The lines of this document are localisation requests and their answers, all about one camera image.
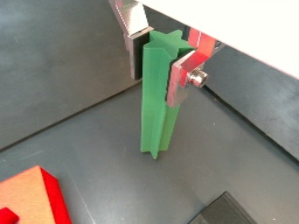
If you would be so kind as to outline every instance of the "green plastic block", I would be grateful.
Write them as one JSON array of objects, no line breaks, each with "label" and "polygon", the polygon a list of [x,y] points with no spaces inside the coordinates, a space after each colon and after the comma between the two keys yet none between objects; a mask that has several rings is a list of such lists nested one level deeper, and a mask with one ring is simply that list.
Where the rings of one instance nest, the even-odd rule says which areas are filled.
[{"label": "green plastic block", "polygon": [[164,99],[171,64],[194,49],[182,36],[182,31],[151,31],[150,43],[144,45],[142,152],[150,151],[154,158],[168,149],[180,109],[170,108]]}]

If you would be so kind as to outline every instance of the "gray table surface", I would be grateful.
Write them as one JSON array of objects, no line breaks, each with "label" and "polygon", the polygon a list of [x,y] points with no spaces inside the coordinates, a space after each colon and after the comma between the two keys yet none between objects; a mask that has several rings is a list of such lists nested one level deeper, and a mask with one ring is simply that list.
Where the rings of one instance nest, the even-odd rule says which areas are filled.
[{"label": "gray table surface", "polygon": [[170,150],[139,151],[142,88],[0,153],[0,179],[42,165],[75,224],[187,223],[230,191],[258,223],[299,223],[299,165],[203,89],[191,91]]}]

